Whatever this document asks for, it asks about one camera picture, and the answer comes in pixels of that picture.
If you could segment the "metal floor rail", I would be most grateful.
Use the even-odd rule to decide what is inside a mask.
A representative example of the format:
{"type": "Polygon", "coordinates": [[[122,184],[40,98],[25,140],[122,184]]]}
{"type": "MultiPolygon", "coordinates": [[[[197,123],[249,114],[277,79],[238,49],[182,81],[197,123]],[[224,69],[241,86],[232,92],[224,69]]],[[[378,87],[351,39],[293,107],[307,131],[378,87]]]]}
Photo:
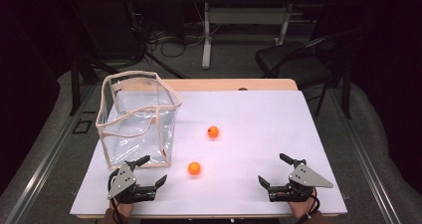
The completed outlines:
{"type": "Polygon", "coordinates": [[[337,115],[345,128],[345,132],[351,142],[354,156],[359,163],[360,169],[365,177],[365,182],[368,185],[372,196],[380,210],[386,224],[402,224],[392,202],[386,192],[386,189],[381,182],[376,170],[363,146],[363,143],[358,136],[358,133],[352,123],[344,114],[341,106],[341,97],[337,90],[329,91],[329,96],[332,100],[333,106],[337,115]]]}
{"type": "Polygon", "coordinates": [[[6,208],[3,220],[0,213],[0,224],[21,224],[24,221],[63,152],[72,128],[83,113],[82,109],[95,90],[96,86],[86,86],[80,97],[81,104],[73,115],[65,112],[64,108],[70,102],[70,96],[61,92],[41,134],[0,197],[0,207],[6,208]]]}

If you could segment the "person's right hand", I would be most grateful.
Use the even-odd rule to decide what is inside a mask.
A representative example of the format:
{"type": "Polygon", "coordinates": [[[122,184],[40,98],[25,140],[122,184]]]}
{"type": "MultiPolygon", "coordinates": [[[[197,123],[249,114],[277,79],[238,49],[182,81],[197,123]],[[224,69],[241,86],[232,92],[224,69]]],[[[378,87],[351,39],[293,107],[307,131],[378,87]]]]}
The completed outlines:
{"type": "Polygon", "coordinates": [[[305,202],[289,202],[291,211],[298,220],[305,214],[314,214],[314,209],[316,207],[316,195],[317,192],[314,191],[305,202]]]}

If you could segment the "person's left hand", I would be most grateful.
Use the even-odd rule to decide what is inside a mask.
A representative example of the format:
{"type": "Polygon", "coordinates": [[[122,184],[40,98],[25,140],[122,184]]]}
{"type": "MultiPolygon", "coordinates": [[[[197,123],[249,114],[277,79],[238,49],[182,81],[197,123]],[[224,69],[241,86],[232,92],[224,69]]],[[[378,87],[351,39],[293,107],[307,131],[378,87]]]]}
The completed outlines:
{"type": "Polygon", "coordinates": [[[124,216],[128,218],[134,208],[134,204],[126,204],[126,203],[119,203],[116,199],[113,199],[110,202],[109,208],[113,210],[114,213],[118,214],[119,216],[124,216]]]}

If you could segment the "black metal stand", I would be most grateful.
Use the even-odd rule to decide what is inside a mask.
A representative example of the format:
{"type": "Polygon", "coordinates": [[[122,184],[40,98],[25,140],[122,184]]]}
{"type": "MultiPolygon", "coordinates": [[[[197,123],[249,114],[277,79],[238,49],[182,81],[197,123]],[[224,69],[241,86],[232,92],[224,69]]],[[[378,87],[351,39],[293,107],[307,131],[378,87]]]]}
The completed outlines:
{"type": "Polygon", "coordinates": [[[81,105],[80,78],[88,85],[95,85],[99,77],[95,69],[101,69],[109,74],[115,74],[116,69],[101,62],[95,51],[91,36],[78,8],[74,4],[66,5],[68,10],[64,32],[69,49],[72,54],[71,83],[72,83],[72,109],[74,115],[81,105]]]}

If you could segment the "black floor socket frame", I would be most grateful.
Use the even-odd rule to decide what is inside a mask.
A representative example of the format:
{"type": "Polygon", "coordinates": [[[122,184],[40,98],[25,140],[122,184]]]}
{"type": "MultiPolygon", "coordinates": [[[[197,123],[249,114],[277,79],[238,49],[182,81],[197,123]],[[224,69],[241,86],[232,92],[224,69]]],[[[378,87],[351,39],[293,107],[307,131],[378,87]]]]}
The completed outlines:
{"type": "Polygon", "coordinates": [[[79,119],[73,128],[72,134],[87,134],[92,126],[92,121],[89,119],[79,119]]]}

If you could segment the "clear plastic bag beige trim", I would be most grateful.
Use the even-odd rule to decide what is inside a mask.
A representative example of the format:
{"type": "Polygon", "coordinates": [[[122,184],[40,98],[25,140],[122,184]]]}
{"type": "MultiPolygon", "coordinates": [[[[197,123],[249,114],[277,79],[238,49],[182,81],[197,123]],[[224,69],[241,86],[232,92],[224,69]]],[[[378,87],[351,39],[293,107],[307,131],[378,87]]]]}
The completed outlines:
{"type": "Polygon", "coordinates": [[[158,74],[129,71],[107,76],[96,120],[110,169],[148,155],[146,167],[168,167],[182,97],[158,74]]]}

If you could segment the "black folding chair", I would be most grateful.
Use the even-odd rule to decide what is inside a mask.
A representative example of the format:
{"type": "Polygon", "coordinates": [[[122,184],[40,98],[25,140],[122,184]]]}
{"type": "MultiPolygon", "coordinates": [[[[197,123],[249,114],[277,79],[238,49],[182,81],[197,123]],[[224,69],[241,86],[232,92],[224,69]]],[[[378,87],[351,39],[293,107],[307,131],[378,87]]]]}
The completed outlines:
{"type": "Polygon", "coordinates": [[[319,115],[325,93],[343,81],[341,108],[350,118],[349,100],[352,59],[356,54],[362,32],[351,29],[322,36],[307,43],[289,42],[259,50],[255,60],[263,78],[292,79],[299,90],[323,84],[315,116],[319,115]]]}

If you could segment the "white desk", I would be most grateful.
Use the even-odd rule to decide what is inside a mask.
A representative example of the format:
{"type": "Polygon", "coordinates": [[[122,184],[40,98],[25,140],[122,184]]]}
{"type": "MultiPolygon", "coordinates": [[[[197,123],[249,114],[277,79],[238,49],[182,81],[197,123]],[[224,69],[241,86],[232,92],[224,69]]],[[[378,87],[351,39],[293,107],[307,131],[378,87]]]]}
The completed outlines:
{"type": "Polygon", "coordinates": [[[284,42],[289,25],[293,3],[287,3],[276,8],[250,8],[231,6],[218,8],[211,6],[209,2],[204,3],[204,49],[202,58],[202,68],[210,68],[211,60],[211,24],[266,24],[281,25],[279,37],[275,39],[275,44],[284,42]]]}

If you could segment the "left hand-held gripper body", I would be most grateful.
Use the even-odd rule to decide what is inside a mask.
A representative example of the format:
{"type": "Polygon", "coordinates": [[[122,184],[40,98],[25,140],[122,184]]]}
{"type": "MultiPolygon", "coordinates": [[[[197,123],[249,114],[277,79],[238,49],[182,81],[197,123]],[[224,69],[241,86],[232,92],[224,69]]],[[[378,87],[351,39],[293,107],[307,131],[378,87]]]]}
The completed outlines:
{"type": "Polygon", "coordinates": [[[115,170],[108,181],[108,200],[118,203],[132,204],[155,199],[156,188],[154,186],[140,187],[134,175],[135,162],[124,162],[115,170]]]}

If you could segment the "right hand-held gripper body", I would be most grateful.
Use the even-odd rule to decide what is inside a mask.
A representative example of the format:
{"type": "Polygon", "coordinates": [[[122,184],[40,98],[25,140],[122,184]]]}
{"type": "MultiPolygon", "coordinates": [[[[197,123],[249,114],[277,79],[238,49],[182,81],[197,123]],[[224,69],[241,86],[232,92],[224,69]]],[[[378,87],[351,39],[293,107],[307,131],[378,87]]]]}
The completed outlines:
{"type": "Polygon", "coordinates": [[[271,202],[305,202],[313,195],[316,187],[333,188],[333,184],[301,163],[289,175],[289,182],[286,185],[267,184],[267,191],[271,202]]]}

